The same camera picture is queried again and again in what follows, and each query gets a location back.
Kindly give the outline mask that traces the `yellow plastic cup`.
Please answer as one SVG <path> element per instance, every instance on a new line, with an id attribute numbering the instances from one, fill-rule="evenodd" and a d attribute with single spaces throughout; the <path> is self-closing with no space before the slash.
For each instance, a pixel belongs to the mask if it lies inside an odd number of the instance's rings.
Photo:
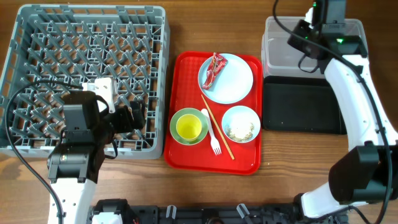
<path id="1" fill-rule="evenodd" d="M 201 133 L 201 129 L 201 121 L 193 114 L 181 116 L 176 123 L 178 135 L 188 142 L 196 140 Z"/>

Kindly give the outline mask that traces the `red snack wrapper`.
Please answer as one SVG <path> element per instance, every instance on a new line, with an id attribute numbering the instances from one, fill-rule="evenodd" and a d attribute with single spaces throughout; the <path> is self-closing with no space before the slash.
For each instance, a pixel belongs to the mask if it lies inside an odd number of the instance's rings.
<path id="1" fill-rule="evenodd" d="M 227 63 L 228 60 L 225 57 L 217 52 L 214 52 L 206 71 L 206 80 L 201 87 L 205 90 L 209 90 L 212 84 L 215 82 L 216 77 L 222 71 L 222 69 L 224 69 Z"/>

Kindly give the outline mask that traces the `light blue small bowl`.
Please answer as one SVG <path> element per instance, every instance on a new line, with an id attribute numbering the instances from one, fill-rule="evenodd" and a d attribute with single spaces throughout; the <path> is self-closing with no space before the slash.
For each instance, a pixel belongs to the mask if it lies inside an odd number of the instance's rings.
<path id="1" fill-rule="evenodd" d="M 257 113 L 247 106 L 234 106 L 228 109 L 221 120 L 226 137 L 236 143 L 253 141 L 261 130 Z"/>

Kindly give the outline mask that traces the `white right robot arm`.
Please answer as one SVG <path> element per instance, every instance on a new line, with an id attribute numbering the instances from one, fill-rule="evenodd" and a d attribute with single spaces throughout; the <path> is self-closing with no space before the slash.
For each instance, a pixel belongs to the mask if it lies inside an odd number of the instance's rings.
<path id="1" fill-rule="evenodd" d="M 397 131 L 374 87 L 364 40 L 346 33 L 345 8 L 344 1 L 315 1 L 289 39 L 317 61 L 348 135 L 348 153 L 330 169 L 328 182 L 300 196 L 311 219 L 378 202 L 385 213 L 397 198 Z"/>

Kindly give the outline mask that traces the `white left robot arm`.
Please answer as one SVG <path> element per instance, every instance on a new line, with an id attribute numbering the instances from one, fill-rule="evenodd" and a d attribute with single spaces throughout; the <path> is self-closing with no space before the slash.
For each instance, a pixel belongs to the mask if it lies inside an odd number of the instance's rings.
<path id="1" fill-rule="evenodd" d="M 107 158 L 104 147 L 115 145 L 114 135 L 144 127 L 143 101 L 129 106 L 100 110 L 105 100 L 92 91 L 63 96 L 65 129 L 62 138 L 47 159 L 50 186 L 49 223 L 86 223 L 95 194 L 98 175 Z"/>

